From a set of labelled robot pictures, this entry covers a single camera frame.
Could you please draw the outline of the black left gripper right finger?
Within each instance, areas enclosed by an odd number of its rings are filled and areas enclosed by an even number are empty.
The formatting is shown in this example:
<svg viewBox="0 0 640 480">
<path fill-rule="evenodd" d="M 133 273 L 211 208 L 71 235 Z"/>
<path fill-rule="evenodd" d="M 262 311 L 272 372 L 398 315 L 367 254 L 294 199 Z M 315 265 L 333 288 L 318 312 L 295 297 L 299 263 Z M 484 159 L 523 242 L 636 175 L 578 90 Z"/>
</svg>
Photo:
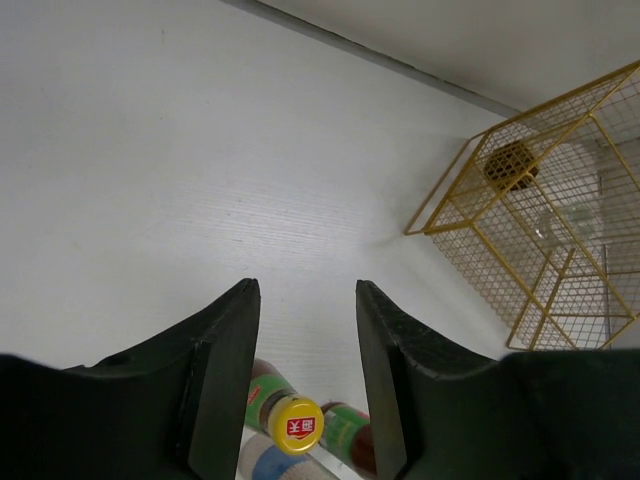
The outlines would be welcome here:
<svg viewBox="0 0 640 480">
<path fill-rule="evenodd" d="M 493 360 L 356 285 L 382 479 L 635 479 L 639 353 L 521 352 Z"/>
</svg>

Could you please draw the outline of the glass oil bottle dark liquid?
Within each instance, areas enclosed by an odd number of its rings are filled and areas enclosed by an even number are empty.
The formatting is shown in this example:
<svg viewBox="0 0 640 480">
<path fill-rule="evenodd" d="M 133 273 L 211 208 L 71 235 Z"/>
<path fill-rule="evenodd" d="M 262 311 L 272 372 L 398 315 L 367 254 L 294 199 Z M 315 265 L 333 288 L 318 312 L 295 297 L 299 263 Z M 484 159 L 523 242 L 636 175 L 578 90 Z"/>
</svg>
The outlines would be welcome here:
<svg viewBox="0 0 640 480">
<path fill-rule="evenodd" d="M 536 157 L 522 141 L 514 141 L 496 149 L 484 164 L 486 179 L 498 191 L 528 188 L 538 175 Z"/>
</svg>

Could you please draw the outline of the spice jar silver lid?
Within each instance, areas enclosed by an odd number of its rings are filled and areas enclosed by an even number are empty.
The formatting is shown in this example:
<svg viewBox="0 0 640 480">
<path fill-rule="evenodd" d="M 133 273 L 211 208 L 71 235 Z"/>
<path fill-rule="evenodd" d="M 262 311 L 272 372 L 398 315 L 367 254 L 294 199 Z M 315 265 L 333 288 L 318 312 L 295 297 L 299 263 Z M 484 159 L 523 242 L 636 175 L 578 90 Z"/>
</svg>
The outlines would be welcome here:
<svg viewBox="0 0 640 480">
<path fill-rule="evenodd" d="M 246 480 L 338 480 L 311 455 L 286 454 L 261 434 L 243 444 L 237 471 Z"/>
</svg>

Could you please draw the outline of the clear glass oil bottle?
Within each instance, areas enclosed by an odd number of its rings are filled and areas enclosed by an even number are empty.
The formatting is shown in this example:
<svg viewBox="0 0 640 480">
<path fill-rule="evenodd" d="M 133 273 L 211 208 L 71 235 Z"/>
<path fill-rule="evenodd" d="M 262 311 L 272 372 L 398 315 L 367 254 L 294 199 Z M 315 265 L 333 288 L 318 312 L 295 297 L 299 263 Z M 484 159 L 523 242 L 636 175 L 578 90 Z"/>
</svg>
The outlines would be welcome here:
<svg viewBox="0 0 640 480">
<path fill-rule="evenodd" d="M 547 205 L 536 221 L 536 233 L 549 247 L 587 243 L 603 230 L 600 175 L 592 149 L 562 143 L 537 165 L 536 186 Z"/>
</svg>

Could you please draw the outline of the brown sauce bottle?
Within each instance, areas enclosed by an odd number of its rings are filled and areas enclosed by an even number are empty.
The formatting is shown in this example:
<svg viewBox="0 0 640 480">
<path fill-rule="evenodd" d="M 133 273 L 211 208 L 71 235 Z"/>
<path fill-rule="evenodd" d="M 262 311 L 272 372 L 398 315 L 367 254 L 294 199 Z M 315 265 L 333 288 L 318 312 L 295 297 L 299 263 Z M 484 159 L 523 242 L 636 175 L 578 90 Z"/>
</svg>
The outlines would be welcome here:
<svg viewBox="0 0 640 480">
<path fill-rule="evenodd" d="M 270 438 L 282 452 L 302 455 L 319 443 L 324 431 L 324 413 L 271 363 L 255 359 L 244 424 Z"/>
<path fill-rule="evenodd" d="M 362 478 L 376 479 L 369 416 L 342 402 L 325 403 L 321 411 L 324 429 L 320 445 Z"/>
</svg>

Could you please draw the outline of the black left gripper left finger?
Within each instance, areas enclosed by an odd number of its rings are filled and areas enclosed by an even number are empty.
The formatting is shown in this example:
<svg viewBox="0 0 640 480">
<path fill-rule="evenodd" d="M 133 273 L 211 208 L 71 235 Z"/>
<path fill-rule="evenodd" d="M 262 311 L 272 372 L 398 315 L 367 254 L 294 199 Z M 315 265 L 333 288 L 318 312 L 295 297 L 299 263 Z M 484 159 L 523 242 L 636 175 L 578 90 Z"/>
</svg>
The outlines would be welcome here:
<svg viewBox="0 0 640 480">
<path fill-rule="evenodd" d="M 1 358 L 5 479 L 231 479 L 260 317 L 239 281 L 203 310 L 94 366 Z"/>
</svg>

